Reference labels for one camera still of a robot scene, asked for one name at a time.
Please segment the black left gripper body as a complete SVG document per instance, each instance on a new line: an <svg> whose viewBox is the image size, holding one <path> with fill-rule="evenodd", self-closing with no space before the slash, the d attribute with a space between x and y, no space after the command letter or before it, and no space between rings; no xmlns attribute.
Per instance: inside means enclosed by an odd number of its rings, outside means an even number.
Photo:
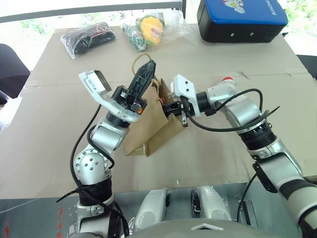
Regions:
<svg viewBox="0 0 317 238"><path fill-rule="evenodd" d="M136 87L126 88L120 85L116 88L111 98L123 108L141 115L147 106L147 100L142 98L143 93L142 89L137 89Z"/></svg>

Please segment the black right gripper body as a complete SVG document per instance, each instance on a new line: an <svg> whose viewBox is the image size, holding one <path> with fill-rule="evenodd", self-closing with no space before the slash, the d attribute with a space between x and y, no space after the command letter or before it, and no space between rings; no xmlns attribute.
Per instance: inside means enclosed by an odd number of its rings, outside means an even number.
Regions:
<svg viewBox="0 0 317 238"><path fill-rule="evenodd" d="M182 121L183 127L188 127L187 112L189 110L188 99L184 96L180 96L178 100L178 109L174 113L176 117L179 117Z"/></svg>

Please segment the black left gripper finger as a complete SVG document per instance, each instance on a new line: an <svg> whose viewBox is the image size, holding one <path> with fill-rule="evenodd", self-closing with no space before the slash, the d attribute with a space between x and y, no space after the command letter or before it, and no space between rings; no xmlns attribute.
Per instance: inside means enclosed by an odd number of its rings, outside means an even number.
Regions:
<svg viewBox="0 0 317 238"><path fill-rule="evenodd" d="M140 99L145 90L149 86L151 80L154 78L156 70L156 63L153 60L149 60L137 72L138 90L137 98Z"/></svg>
<svg viewBox="0 0 317 238"><path fill-rule="evenodd" d="M136 99L141 98L149 84L149 67L150 62L141 66L128 87L130 94Z"/></svg>

